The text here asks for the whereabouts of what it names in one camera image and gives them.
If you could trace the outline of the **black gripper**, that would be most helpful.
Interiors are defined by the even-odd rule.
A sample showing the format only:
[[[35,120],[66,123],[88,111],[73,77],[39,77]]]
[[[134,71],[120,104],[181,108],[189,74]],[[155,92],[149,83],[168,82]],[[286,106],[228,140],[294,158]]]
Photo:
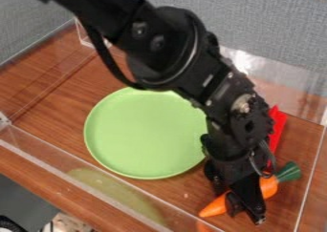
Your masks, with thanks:
[[[201,136],[208,161],[204,173],[218,195],[228,189],[227,212],[246,212],[255,225],[266,221],[259,178],[269,178],[274,157],[269,135],[274,132],[270,106],[247,77],[214,79],[201,94],[207,133]]]

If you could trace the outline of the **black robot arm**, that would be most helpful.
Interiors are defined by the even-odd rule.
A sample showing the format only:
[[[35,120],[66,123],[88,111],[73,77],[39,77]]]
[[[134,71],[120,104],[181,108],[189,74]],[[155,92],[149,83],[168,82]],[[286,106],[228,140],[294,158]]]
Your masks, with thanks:
[[[274,120],[256,86],[220,53],[219,40],[193,11],[148,0],[41,0],[78,18],[114,77],[139,90],[172,91],[206,114],[204,173],[228,213],[266,220],[260,179],[277,170]]]

